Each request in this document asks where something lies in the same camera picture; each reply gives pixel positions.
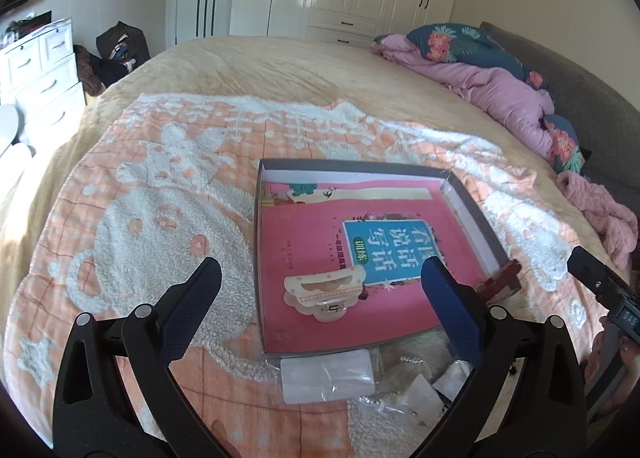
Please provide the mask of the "right hand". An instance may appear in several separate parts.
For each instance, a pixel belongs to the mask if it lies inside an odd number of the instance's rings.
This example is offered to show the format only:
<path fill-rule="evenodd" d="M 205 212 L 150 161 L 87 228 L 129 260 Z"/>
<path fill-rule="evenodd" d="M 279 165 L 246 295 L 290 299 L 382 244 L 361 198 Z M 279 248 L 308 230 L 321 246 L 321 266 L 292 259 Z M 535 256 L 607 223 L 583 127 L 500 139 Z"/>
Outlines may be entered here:
<path fill-rule="evenodd" d="M 589 421 L 621 408 L 639 380 L 638 343 L 606 316 L 600 323 L 584 368 Z"/>

